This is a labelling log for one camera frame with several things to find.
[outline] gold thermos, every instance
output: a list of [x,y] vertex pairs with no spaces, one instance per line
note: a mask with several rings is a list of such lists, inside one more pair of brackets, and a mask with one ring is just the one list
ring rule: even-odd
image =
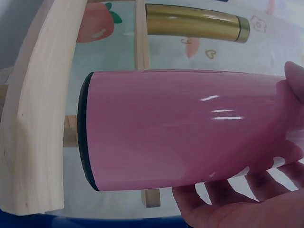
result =
[[149,35],[202,37],[245,43],[250,34],[246,18],[184,6],[146,4]]

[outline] finger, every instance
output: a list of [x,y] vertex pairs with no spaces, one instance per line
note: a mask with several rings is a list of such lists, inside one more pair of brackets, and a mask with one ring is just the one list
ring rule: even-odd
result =
[[296,187],[304,188],[304,165],[302,163],[297,161],[289,165],[283,165],[278,169],[289,177]]
[[212,204],[216,206],[224,206],[230,203],[239,202],[256,202],[255,200],[234,191],[228,180],[205,183],[205,186]]
[[249,174],[245,178],[254,196],[259,201],[265,201],[289,192],[286,187],[276,182],[267,171]]
[[284,70],[291,90],[304,103],[304,68],[293,62],[286,62]]
[[205,226],[211,214],[217,209],[201,199],[194,185],[175,187],[172,191],[182,217],[190,226]]

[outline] pink water bottle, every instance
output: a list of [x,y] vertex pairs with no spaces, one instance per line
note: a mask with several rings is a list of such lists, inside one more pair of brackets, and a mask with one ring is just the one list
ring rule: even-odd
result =
[[278,76],[94,72],[79,98],[82,165],[98,191],[246,175],[302,158],[303,111]]

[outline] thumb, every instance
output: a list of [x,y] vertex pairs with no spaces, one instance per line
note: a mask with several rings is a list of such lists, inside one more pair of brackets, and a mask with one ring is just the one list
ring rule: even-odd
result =
[[286,62],[284,71],[287,83],[296,97],[304,104],[304,68],[293,62]]

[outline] wooden plank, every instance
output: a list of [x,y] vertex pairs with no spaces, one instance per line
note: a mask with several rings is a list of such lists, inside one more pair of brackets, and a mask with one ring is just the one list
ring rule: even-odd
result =
[[[8,85],[0,85],[0,123]],[[63,147],[78,147],[77,116],[65,116]]]
[[135,5],[135,68],[147,70],[150,69],[150,54],[146,5],[144,0],[136,0]]
[[141,190],[141,198],[142,204],[147,208],[155,208],[161,206],[159,189]]
[[44,0],[23,41],[0,126],[0,207],[27,215],[63,208],[67,86],[87,0]]
[[[146,5],[144,0],[135,2],[135,68],[150,69],[149,41],[147,31]],[[160,207],[159,189],[141,190],[142,203],[145,207]]]
[[65,128],[63,134],[63,147],[78,147],[77,116],[65,117]]

